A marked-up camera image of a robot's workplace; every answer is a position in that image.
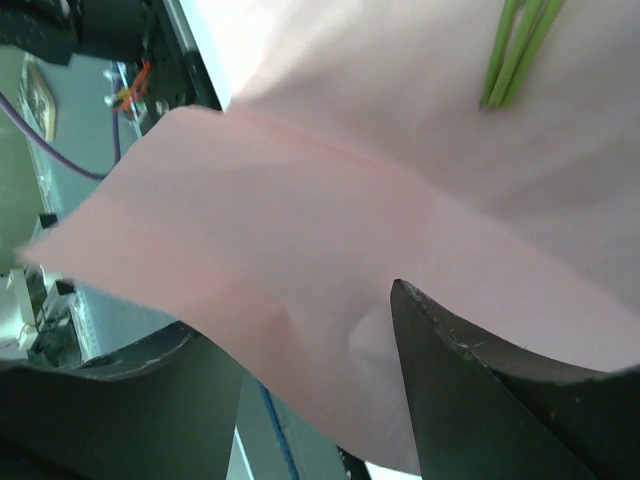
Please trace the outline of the pink flower bouquet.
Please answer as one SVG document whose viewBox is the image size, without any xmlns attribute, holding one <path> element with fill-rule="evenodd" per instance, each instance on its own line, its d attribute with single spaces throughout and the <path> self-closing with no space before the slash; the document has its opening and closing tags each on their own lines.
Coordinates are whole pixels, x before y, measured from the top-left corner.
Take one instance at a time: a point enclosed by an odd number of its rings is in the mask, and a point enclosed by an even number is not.
<svg viewBox="0 0 640 480">
<path fill-rule="evenodd" d="M 513 104 L 564 4 L 563 0 L 503 3 L 480 97 L 482 110 Z"/>
</svg>

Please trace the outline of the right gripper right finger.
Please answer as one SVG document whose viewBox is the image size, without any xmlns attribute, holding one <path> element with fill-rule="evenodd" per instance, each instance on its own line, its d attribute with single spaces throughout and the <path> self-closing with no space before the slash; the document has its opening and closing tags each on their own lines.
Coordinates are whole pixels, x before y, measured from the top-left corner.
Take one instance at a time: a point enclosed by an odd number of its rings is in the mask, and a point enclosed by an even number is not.
<svg viewBox="0 0 640 480">
<path fill-rule="evenodd" d="M 635 479 L 639 371 L 518 347 L 403 280 L 390 306 L 425 479 Z"/>
</svg>

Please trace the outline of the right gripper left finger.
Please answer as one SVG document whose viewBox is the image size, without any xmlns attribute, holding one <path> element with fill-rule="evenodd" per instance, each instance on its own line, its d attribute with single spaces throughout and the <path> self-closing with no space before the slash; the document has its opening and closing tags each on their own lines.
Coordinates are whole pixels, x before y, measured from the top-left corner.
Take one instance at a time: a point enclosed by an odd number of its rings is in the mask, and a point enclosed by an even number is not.
<svg viewBox="0 0 640 480">
<path fill-rule="evenodd" d="M 165 328 L 75 370 L 1 364 L 4 479 L 223 479 L 240 366 Z"/>
</svg>

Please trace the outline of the purple wrapping paper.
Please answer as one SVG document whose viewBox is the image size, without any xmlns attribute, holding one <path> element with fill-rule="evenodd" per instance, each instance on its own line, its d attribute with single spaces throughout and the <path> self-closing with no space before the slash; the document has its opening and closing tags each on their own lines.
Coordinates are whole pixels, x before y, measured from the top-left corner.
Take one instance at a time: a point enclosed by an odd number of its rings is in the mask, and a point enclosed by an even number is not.
<svg viewBox="0 0 640 480">
<path fill-rule="evenodd" d="M 182 107 L 26 260 L 177 317 L 302 418 L 416 472 L 389 292 L 592 370 L 639 361 L 639 5 L 568 1 L 511 106 L 498 1 L 195 1 Z"/>
</svg>

